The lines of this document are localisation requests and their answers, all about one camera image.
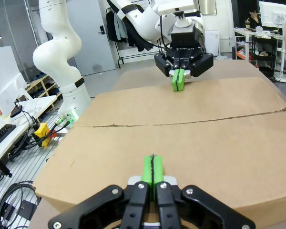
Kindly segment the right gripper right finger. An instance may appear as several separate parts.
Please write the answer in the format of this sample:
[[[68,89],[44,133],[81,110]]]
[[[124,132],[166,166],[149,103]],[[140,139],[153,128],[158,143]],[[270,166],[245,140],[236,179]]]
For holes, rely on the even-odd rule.
[[[164,180],[163,161],[153,156],[153,188],[161,229],[255,229],[255,223],[195,185],[179,188]]]

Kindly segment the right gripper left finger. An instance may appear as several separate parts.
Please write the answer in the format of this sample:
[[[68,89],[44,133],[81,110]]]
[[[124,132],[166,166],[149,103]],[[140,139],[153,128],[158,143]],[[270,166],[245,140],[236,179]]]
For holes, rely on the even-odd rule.
[[[98,193],[51,218],[48,229],[105,229],[119,220],[122,228],[140,229],[149,206],[153,156],[143,160],[143,175],[126,188],[109,185]]]

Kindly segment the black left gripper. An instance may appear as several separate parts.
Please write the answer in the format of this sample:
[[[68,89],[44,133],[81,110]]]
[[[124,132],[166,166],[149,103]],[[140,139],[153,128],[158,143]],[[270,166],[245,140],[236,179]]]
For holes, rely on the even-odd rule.
[[[203,51],[203,33],[190,25],[184,28],[173,27],[171,32],[171,46],[167,57],[172,60],[174,70],[179,69],[179,91],[184,90],[185,81],[191,77],[197,78],[208,69],[213,67],[214,58],[211,53]],[[166,76],[171,78],[174,91],[178,91],[177,80],[170,75],[171,64],[164,58],[164,53],[154,56],[155,64],[158,69]]]

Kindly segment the large brown cardboard box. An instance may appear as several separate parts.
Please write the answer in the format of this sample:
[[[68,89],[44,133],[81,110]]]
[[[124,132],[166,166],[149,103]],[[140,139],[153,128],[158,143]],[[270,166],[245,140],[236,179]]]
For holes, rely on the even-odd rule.
[[[163,159],[178,186],[196,185],[258,228],[286,220],[286,101],[262,78],[170,85],[97,96],[38,174],[38,195],[65,211]]]

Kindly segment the white box appliance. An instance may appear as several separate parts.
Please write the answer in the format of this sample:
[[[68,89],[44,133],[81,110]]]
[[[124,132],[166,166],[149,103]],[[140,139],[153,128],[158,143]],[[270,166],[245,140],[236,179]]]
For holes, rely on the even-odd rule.
[[[221,54],[219,31],[205,31],[205,48],[213,56]]]

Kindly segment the small orange box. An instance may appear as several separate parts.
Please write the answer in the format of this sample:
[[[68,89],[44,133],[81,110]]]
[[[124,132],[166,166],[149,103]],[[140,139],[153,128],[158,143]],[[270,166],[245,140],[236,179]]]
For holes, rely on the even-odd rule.
[[[247,61],[247,58],[246,58],[246,53],[244,52],[243,49],[240,49],[239,51],[236,52],[236,56],[242,60],[246,60]]]

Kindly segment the white desk with monitor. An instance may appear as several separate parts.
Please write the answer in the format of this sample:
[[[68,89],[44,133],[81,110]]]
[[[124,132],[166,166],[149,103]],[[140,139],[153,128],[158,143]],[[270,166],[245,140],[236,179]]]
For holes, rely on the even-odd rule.
[[[239,57],[247,62],[250,60],[250,48],[252,48],[252,38],[256,32],[250,31],[245,28],[233,28],[233,31],[235,33],[235,47],[237,48],[237,45],[241,45],[244,49],[244,55],[237,54],[237,50],[235,50],[236,57]],[[286,74],[284,73],[284,65],[286,62],[286,49],[285,49],[285,39],[283,35],[270,33],[270,38],[276,39],[277,41],[281,42],[281,47],[276,48],[276,52],[279,52],[281,54],[281,61],[280,63],[280,70],[277,72],[274,70],[274,77],[275,80],[281,83],[286,83]]]

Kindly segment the seated person in black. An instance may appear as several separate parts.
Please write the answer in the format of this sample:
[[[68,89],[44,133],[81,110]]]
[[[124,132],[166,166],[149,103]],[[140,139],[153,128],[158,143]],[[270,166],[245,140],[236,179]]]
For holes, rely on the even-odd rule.
[[[249,11],[250,16],[245,21],[245,27],[247,29],[255,29],[257,26],[261,26],[261,18],[256,10]]]

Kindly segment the black metal cart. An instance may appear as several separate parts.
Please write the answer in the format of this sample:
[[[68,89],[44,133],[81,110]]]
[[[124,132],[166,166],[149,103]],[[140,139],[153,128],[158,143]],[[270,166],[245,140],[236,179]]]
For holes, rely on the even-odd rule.
[[[254,65],[266,78],[275,81],[275,64],[278,40],[273,37],[261,38],[252,37],[252,60]]]

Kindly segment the grey door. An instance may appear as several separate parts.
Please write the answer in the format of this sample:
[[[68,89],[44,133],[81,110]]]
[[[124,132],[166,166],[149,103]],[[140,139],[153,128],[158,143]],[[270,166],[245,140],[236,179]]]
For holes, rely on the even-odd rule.
[[[74,56],[83,76],[116,68],[98,0],[67,0],[70,23],[82,41]]]

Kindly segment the yellow connector block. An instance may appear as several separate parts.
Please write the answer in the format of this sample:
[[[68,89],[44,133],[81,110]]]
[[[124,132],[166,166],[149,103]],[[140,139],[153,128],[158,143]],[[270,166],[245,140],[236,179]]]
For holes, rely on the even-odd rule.
[[[45,147],[48,145],[50,138],[45,137],[49,133],[50,129],[46,123],[40,123],[37,130],[34,132],[34,139],[38,142],[38,146]]]

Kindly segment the wooden cubby shoe shelf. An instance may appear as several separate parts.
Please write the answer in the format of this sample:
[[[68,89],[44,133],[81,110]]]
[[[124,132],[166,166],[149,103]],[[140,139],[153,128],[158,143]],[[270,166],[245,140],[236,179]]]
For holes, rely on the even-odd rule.
[[[57,106],[62,95],[57,83],[48,74],[41,72],[36,75],[36,79],[28,83],[25,90],[36,104],[31,115],[38,122],[42,121],[48,114],[55,114],[58,111]]]

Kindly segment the white worktable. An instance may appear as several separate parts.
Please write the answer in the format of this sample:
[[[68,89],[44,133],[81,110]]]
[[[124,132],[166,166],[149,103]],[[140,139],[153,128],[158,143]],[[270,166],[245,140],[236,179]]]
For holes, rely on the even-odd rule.
[[[46,96],[41,98],[35,98],[32,100],[27,100],[20,102],[22,109],[28,112],[32,117],[39,118],[39,116],[50,107],[57,100],[57,96]],[[32,124],[31,118],[25,114],[29,119],[29,123]],[[0,143],[0,158],[2,158],[11,146],[18,140],[24,132],[28,129],[29,123],[27,118],[23,113],[18,114],[17,116],[10,118],[2,118],[0,116],[0,129],[5,124],[16,125],[16,128]]]

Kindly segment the black stand leg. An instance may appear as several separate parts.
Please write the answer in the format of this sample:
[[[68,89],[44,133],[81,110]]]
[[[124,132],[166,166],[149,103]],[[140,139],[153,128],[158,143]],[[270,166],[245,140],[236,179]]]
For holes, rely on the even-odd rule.
[[[12,173],[10,170],[4,165],[4,163],[0,160],[0,171],[3,173],[3,175],[12,177]]]

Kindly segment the black computer keyboard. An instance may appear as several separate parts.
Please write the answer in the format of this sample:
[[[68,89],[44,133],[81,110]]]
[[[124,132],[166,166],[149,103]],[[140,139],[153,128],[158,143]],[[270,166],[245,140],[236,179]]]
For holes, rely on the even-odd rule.
[[[16,128],[16,125],[5,124],[0,129],[0,143]]]

